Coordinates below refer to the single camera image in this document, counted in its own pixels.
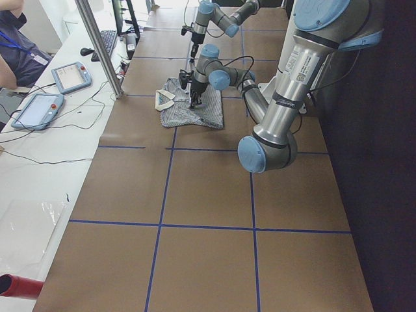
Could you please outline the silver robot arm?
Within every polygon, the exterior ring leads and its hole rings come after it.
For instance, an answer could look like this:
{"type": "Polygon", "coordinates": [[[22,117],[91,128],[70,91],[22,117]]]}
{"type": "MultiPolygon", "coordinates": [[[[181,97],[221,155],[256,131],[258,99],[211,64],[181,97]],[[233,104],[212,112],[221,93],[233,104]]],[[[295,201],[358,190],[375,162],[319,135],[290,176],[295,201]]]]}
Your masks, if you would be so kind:
{"type": "Polygon", "coordinates": [[[226,15],[217,3],[210,1],[200,1],[196,19],[190,24],[182,26],[181,35],[190,32],[192,49],[190,52],[190,63],[194,63],[198,48],[203,44],[205,35],[208,32],[209,22],[213,22],[230,38],[234,37],[239,30],[239,26],[251,15],[257,14],[261,8],[261,1],[245,1],[230,16],[226,15]]]}
{"type": "Polygon", "coordinates": [[[234,86],[255,120],[252,134],[242,138],[238,157],[249,172],[285,168],[296,158],[297,144],[291,125],[327,56],[375,46],[382,38],[384,1],[295,1],[289,18],[271,98],[266,99],[248,70],[221,63],[219,50],[205,44],[208,25],[235,36],[242,23],[259,12],[262,1],[246,1],[231,15],[210,1],[202,1],[195,21],[183,27],[192,35],[195,69],[181,75],[182,88],[190,90],[190,105],[202,102],[208,86],[224,90],[234,86]]]}

